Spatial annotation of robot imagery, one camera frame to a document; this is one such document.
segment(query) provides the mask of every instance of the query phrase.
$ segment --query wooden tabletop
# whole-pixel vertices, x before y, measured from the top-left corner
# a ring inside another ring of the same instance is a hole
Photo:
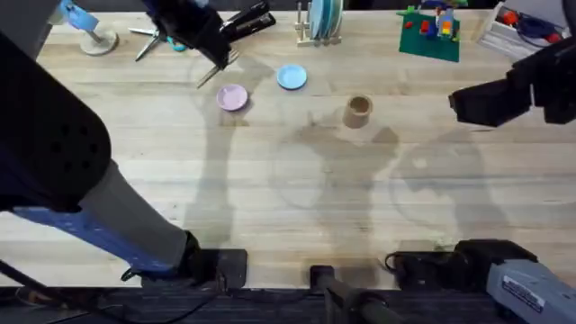
[[[121,38],[100,58],[57,26],[38,61],[100,115],[121,171],[162,215],[204,247],[248,251],[249,286],[303,287],[309,266],[330,264],[350,284],[391,288],[386,253],[468,238],[513,239],[576,284],[576,124],[545,125],[536,109],[491,130],[458,124],[448,105],[510,67],[473,42],[487,12],[457,11],[460,63],[399,53],[394,12],[346,13],[342,43],[319,48],[296,47],[295,13],[274,15],[201,90],[212,63],[196,51],[161,44],[134,62],[148,39],[128,27],[151,28],[144,13],[97,15]],[[276,83],[289,63],[308,70],[301,90]],[[246,110],[218,107],[226,84],[250,92]],[[353,94],[374,104],[360,130],[341,122]],[[45,284],[125,284],[123,261],[9,214],[0,258]]]

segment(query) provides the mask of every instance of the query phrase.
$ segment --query small pink dish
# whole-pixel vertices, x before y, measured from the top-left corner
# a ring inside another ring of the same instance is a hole
[[[223,110],[235,112],[248,102],[248,91],[242,85],[225,85],[216,94],[216,101]]]

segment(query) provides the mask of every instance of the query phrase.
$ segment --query blue plate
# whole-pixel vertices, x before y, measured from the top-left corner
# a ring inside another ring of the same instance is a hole
[[[322,23],[320,24],[320,36],[323,38],[330,36],[330,29],[332,27],[332,14],[334,14],[334,2],[335,0],[324,0]]]
[[[316,39],[320,36],[322,28],[322,18],[324,15],[325,0],[312,0],[312,8],[310,9],[310,31],[311,37]]]
[[[301,88],[306,83],[308,76],[304,67],[289,64],[278,70],[278,84],[288,90]]]

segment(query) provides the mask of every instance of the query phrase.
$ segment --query lego board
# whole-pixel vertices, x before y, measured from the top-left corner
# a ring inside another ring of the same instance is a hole
[[[404,16],[402,35],[400,36],[400,52],[459,62],[460,41],[429,40],[426,36],[420,35],[420,25],[425,20],[430,23],[436,23],[436,17],[421,13],[408,13]],[[412,28],[404,28],[407,22],[414,24]],[[460,30],[460,22],[454,20],[454,27]]]

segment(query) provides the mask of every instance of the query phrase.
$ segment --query wooden cylinder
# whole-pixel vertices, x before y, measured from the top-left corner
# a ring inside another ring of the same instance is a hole
[[[342,122],[351,129],[364,127],[372,113],[372,100],[365,95],[355,95],[348,100]]]

